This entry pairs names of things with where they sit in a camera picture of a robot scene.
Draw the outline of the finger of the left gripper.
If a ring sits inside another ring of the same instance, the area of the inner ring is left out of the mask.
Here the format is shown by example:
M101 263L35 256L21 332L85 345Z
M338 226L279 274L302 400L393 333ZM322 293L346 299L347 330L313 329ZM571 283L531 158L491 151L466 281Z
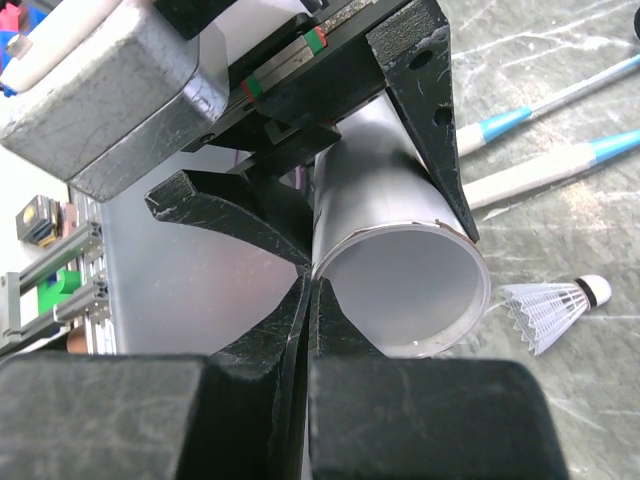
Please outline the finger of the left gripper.
M463 193L452 90L451 29L436 1L378 1L384 19L366 34L387 95L428 174L472 242L478 231Z
M180 170L148 191L144 201L160 222L210 230L294 265L311 265L311 206L277 179Z

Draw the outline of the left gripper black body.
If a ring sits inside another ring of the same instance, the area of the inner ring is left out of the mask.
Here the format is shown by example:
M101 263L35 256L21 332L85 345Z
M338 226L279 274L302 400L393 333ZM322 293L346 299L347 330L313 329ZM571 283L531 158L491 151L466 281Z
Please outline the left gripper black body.
M422 1L338 1L296 14L232 63L226 110L183 149L244 151L250 156L235 171L284 175L337 142L338 123L386 93L423 152L418 116L401 85L424 36Z

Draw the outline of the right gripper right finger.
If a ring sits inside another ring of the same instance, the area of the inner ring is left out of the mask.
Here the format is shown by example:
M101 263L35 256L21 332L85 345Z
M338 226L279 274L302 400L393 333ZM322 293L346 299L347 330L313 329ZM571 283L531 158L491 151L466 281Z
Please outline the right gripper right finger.
M543 391L520 363L392 359L321 281L310 313L316 479L565 479Z

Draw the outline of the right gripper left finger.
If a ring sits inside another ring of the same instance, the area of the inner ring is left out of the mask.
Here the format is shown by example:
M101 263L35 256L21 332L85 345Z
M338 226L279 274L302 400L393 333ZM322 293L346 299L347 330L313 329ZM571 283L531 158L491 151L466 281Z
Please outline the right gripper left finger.
M311 293L209 355L20 354L1 364L5 479L287 479L300 469Z

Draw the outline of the white shuttlecock tube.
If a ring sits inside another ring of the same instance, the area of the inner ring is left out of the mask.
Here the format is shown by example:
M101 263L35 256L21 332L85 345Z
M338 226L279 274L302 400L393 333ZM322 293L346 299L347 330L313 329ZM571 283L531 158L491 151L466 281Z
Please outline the white shuttlecock tube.
M315 176L313 269L385 354L440 353L488 306L485 261L426 180L387 98L340 130ZM215 147L177 154L102 206L119 352L214 353L270 314L296 280L295 267L271 253L152 216L145 194L170 175L230 163Z

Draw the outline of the blue racket behind cover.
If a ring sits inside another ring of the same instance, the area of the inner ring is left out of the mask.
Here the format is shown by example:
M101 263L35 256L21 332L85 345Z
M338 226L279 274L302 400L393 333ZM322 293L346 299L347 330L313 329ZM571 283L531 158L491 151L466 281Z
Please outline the blue racket behind cover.
M587 79L549 94L538 102L460 127L456 132L458 154L460 157L464 157L473 153L520 124L569 103L581 95L591 93L638 68L639 55L636 54Z

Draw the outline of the blue racket near basket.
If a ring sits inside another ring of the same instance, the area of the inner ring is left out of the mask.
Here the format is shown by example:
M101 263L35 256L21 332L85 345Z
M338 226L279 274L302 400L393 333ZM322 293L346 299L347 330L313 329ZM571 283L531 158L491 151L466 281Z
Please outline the blue racket near basket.
M554 149L463 186L469 208L497 202L572 178L639 146L639 130Z

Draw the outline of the white shuttlecock on table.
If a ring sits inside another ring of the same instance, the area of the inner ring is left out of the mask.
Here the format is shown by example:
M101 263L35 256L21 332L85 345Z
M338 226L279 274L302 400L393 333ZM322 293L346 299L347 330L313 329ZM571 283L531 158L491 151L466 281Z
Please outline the white shuttlecock on table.
M563 283L520 283L500 289L508 316L534 356L548 350L584 313L607 303L612 287L601 275Z

